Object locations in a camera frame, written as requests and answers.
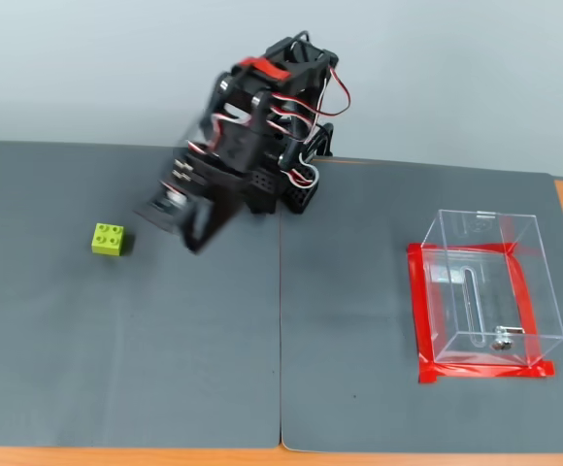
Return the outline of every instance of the transparent box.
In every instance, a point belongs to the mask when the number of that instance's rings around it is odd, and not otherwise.
[[[441,210],[421,253],[436,362],[532,366],[563,341],[535,216]]]

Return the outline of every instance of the toy block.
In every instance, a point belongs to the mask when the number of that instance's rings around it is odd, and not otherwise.
[[[91,251],[95,254],[119,255],[123,240],[123,226],[96,223]]]

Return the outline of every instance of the wooden table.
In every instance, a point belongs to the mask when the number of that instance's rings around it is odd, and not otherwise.
[[[563,207],[563,182],[555,182]],[[0,466],[282,465],[534,465],[563,466],[563,454],[301,453],[276,449],[66,449],[0,447]]]

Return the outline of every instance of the white wall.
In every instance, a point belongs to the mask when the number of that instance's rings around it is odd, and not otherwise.
[[[352,92],[336,155],[563,176],[563,0],[0,0],[0,140],[172,145],[304,28]]]

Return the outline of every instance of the dark gray mat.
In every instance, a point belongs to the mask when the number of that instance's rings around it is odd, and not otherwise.
[[[272,448],[279,222],[195,257],[132,213],[163,148],[0,144],[0,445]],[[136,235],[91,253],[96,222]]]
[[[438,209],[538,216],[563,318],[563,215],[553,179],[402,163],[320,163],[281,232],[281,429],[290,449],[563,451],[557,376],[417,382],[406,247]]]

